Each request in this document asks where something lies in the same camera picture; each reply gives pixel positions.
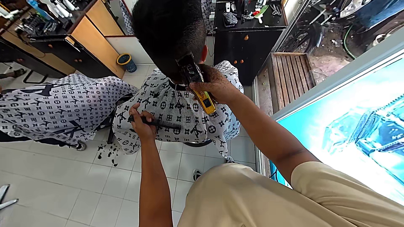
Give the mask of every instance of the barber's arm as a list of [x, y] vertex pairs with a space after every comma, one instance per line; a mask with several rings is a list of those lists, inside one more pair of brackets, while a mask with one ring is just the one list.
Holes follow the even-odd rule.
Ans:
[[191, 83], [189, 86], [195, 90], [211, 92], [217, 102], [227, 104], [254, 144], [276, 165], [289, 183], [296, 166], [304, 162], [319, 162], [294, 135], [261, 111], [222, 73], [207, 65], [199, 66], [209, 75], [210, 83]]
[[142, 152], [142, 177], [140, 181], [139, 199], [139, 226], [173, 226], [171, 214], [170, 189], [160, 156], [155, 143], [156, 127], [144, 124], [141, 116], [145, 116], [148, 122], [154, 116], [147, 111], [141, 114], [137, 111], [140, 106], [136, 103], [129, 110], [135, 122], [132, 127], [139, 135]]

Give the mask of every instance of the blue poster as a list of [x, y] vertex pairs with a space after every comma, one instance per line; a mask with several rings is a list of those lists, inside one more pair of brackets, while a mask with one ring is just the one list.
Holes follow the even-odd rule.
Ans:
[[404, 205], [404, 59], [279, 123], [323, 163]]

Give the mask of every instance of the ear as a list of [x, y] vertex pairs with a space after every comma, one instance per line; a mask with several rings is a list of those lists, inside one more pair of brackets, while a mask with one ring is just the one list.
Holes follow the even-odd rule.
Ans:
[[204, 63], [206, 61], [207, 56], [208, 56], [208, 46], [204, 45], [202, 49], [201, 63]]

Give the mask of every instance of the barber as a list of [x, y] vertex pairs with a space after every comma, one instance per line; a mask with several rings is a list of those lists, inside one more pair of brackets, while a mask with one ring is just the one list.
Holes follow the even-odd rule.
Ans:
[[[240, 164], [211, 168], [188, 192], [179, 227], [336, 226], [404, 227], [404, 207], [320, 162], [289, 131], [262, 112], [214, 68], [200, 65], [209, 83], [191, 83], [227, 104], [260, 151], [293, 187]], [[155, 144], [153, 115], [129, 114], [141, 141], [139, 226], [172, 226], [170, 189]]]

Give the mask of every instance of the yellow rim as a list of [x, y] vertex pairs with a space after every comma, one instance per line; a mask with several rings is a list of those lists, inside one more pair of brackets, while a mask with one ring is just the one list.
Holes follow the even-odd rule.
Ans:
[[[119, 62], [118, 62], [119, 58], [122, 57], [122, 56], [124, 56], [124, 55], [129, 55], [129, 60], [128, 60], [127, 62], [125, 62], [125, 63], [119, 63]], [[131, 60], [132, 60], [132, 56], [131, 56], [130, 54], [128, 54], [128, 53], [123, 53], [123, 54], [121, 54], [121, 55], [118, 56], [118, 58], [116, 59], [116, 62], [117, 62], [119, 65], [126, 65], [126, 64], [128, 64]]]

